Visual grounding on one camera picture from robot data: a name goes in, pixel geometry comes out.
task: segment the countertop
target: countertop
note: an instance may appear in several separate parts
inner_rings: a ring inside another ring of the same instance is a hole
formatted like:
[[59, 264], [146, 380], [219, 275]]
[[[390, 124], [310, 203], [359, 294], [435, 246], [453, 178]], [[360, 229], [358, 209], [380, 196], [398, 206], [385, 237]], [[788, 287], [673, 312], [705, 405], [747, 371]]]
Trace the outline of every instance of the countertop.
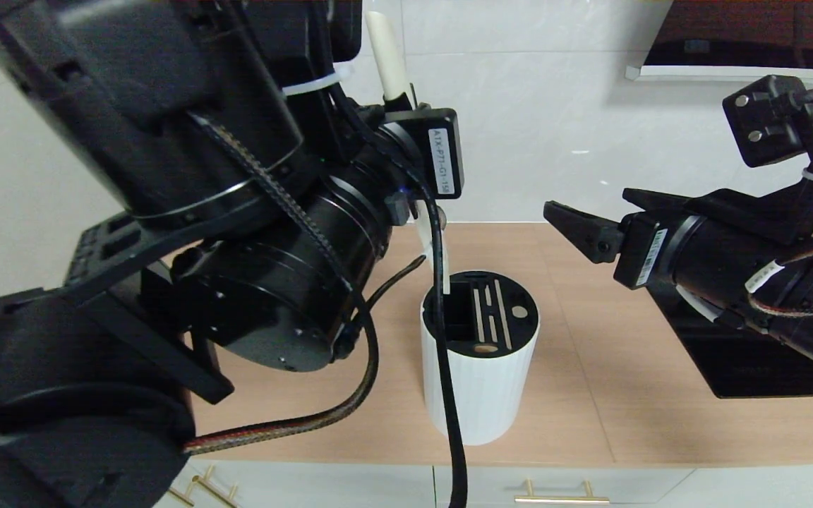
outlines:
[[[451, 224], [452, 271], [490, 270], [526, 287], [542, 317], [519, 415], [499, 440], [467, 447], [472, 466], [758, 466], [813, 463], [813, 398], [717, 399], [645, 290], [613, 281], [548, 224]], [[367, 295], [419, 254], [395, 231]], [[447, 442], [423, 405], [418, 307], [421, 267], [373, 312], [380, 373], [364, 405], [328, 428], [206, 454], [208, 459], [448, 464]], [[216, 406], [194, 398], [198, 432], [328, 409], [365, 368], [361, 340], [347, 360], [284, 373], [219, 348], [236, 391]]]

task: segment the black stovetop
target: black stovetop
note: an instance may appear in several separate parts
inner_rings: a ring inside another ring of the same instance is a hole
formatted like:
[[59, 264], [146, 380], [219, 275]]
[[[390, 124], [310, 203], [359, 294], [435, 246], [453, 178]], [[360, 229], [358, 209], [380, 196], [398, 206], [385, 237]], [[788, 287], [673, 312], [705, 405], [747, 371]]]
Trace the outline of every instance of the black stovetop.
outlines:
[[719, 398], [813, 396], [813, 361], [766, 335], [715, 325], [673, 286], [649, 287], [670, 326]]

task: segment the cabinet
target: cabinet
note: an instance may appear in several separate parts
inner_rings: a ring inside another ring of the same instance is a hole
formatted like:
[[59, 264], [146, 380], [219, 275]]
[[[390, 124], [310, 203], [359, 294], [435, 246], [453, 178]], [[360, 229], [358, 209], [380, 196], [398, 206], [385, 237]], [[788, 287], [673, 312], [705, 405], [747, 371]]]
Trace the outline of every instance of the cabinet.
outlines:
[[698, 469], [660, 508], [813, 508], [813, 466]]
[[[612, 504], [655, 504], [679, 485], [692, 469], [558, 469], [535, 467], [470, 467], [469, 506], [516, 506], [514, 496], [528, 495], [531, 480], [536, 496], [580, 497], [584, 482], [595, 496], [610, 498]], [[451, 496], [451, 469], [435, 467], [438, 506]]]
[[[186, 492], [193, 476], [212, 466], [210, 482], [226, 494], [236, 485], [238, 508], [433, 508], [431, 466], [292, 464], [190, 460], [172, 485]], [[195, 486], [196, 508], [228, 508], [205, 488]], [[188, 506], [165, 495], [157, 508]]]

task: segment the drawer handle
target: drawer handle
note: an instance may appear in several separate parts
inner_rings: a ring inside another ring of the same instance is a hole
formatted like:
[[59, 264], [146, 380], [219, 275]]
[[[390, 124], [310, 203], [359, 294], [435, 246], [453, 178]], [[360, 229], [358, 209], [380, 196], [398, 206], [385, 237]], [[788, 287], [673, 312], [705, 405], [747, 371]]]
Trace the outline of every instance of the drawer handle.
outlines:
[[535, 502], [536, 504], [610, 504], [609, 498], [594, 496], [594, 493], [591, 491], [591, 482], [585, 480], [583, 486], [585, 487], [584, 497], [542, 497], [535, 495], [535, 491], [532, 489], [532, 480], [526, 479], [526, 492], [528, 492], [529, 495], [517, 495], [513, 498], [513, 501]]
[[212, 471], [215, 469], [214, 464], [210, 464], [209, 468], [206, 469], [205, 476], [194, 476], [193, 482], [191, 485], [199, 485], [202, 488], [206, 489], [206, 492], [212, 495], [213, 498], [218, 499], [222, 502], [223, 505], [228, 506], [228, 508], [239, 508], [238, 504], [234, 502], [234, 495], [236, 494], [236, 485], [231, 488], [231, 492], [229, 494], [224, 494], [222, 491], [217, 489], [212, 482], [209, 481], [212, 478]]
[[193, 508], [193, 499], [190, 498], [190, 488], [187, 488], [187, 494], [181, 494], [174, 488], [168, 488], [168, 494], [171, 495], [171, 497], [173, 497], [174, 499], [183, 502], [183, 504], [185, 504], [186, 506], [190, 506], [190, 508]]

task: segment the label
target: label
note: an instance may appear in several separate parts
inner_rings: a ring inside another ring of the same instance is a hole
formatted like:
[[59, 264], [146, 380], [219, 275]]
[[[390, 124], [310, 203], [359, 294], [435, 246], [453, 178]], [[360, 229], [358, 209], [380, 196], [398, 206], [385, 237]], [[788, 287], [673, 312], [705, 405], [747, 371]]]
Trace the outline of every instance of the label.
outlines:
[[432, 165], [439, 194], [455, 194], [454, 165], [451, 163], [451, 138], [446, 128], [428, 129], [428, 142], [432, 147]]
[[654, 234], [651, 248], [648, 249], [648, 256], [645, 257], [645, 263], [642, 264], [642, 270], [639, 272], [639, 279], [635, 281], [636, 286], [645, 284], [648, 282], [648, 277], [651, 277], [654, 263], [657, 262], [658, 254], [661, 253], [661, 247], [664, 245], [664, 238], [667, 238], [667, 229], [661, 229]]
[[783, 270], [783, 267], [777, 264], [777, 260], [772, 260], [745, 281], [745, 290], [751, 295], [751, 293], [754, 293], [759, 287], [767, 283], [768, 280], [771, 280], [771, 277], [780, 270]]

